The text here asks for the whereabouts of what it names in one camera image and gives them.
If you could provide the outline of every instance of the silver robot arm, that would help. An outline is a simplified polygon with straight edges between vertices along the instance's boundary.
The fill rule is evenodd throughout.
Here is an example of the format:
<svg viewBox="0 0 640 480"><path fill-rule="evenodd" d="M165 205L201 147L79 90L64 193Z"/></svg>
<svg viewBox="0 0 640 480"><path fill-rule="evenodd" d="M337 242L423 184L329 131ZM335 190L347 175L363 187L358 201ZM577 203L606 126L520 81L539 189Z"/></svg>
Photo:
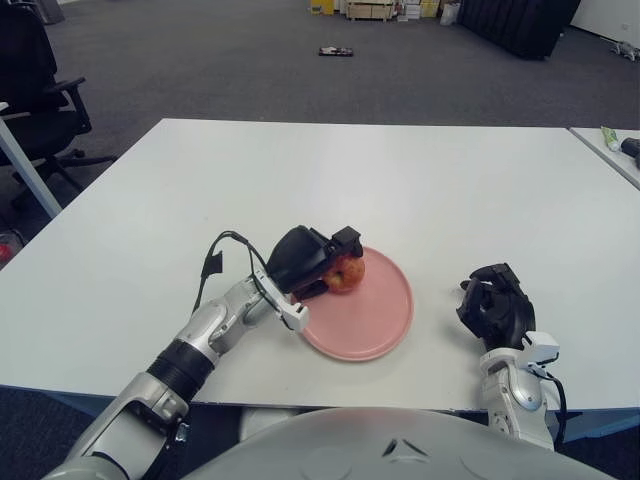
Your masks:
<svg viewBox="0 0 640 480"><path fill-rule="evenodd" d="M309 311L290 304L271 279L257 270L222 298L198 308L189 323L146 372L139 373L87 428L65 462L45 480L142 478L170 448L220 357L251 328L276 313L302 331Z"/></svg>
<svg viewBox="0 0 640 480"><path fill-rule="evenodd" d="M489 427L553 450L545 423L547 399L540 383L548 375L546 364L558 358L560 346L544 332L527 332L522 344L524 350L496 348L480 358Z"/></svg>

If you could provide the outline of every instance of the cardboard box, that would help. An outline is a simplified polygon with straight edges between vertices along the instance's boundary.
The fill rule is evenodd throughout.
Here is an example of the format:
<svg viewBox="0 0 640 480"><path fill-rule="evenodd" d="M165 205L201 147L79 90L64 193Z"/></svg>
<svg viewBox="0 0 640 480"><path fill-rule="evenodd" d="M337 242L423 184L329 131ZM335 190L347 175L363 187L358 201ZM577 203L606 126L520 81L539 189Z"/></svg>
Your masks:
<svg viewBox="0 0 640 480"><path fill-rule="evenodd" d="M350 3L347 6L347 17L349 18L371 18L371 5Z"/></svg>
<svg viewBox="0 0 640 480"><path fill-rule="evenodd" d="M311 0L313 15L333 15L333 0Z"/></svg>
<svg viewBox="0 0 640 480"><path fill-rule="evenodd" d="M391 18L391 5L372 5L371 18Z"/></svg>
<svg viewBox="0 0 640 480"><path fill-rule="evenodd" d="M420 16L422 18L435 18L438 15L439 0L422 0L420 4Z"/></svg>

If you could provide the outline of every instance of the red apple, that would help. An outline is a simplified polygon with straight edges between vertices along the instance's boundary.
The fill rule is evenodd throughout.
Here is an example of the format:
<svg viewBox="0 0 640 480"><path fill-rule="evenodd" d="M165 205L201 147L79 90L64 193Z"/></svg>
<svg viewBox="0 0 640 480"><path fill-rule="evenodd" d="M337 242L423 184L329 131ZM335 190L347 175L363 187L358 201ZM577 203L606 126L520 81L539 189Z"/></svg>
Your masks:
<svg viewBox="0 0 640 480"><path fill-rule="evenodd" d="M362 257L343 255L324 274L322 280L332 293L345 293L353 290L364 278L364 260Z"/></svg>

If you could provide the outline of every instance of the office chair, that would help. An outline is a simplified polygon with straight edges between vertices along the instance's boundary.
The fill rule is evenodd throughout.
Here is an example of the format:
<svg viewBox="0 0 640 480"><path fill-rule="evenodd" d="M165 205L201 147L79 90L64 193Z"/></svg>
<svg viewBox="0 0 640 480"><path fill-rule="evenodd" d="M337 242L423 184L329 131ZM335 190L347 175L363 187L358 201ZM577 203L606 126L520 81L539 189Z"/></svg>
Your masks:
<svg viewBox="0 0 640 480"><path fill-rule="evenodd" d="M56 65L49 39L39 18L28 8L0 3L0 101L9 108L2 112L7 127L29 160L42 162L35 168L43 180L57 173L78 192L82 185L66 167L114 162L116 157L84 158L81 150L57 156L77 135L91 131L78 85L83 77L64 82L55 80ZM62 110L69 105L74 109ZM0 166L9 165L0 151ZM24 184L16 173L14 178ZM19 208L29 195L25 190L12 201Z"/></svg>

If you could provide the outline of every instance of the round plate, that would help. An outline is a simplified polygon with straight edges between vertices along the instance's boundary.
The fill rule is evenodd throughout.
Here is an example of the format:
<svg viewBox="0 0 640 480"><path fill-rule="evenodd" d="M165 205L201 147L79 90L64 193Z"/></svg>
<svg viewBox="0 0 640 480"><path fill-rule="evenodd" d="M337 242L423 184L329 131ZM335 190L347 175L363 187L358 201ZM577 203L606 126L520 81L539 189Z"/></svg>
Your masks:
<svg viewBox="0 0 640 480"><path fill-rule="evenodd" d="M302 335L321 352L363 362L393 350L413 318L411 287L380 252L364 248L365 274L349 293L325 293L303 301L311 320Z"/></svg>

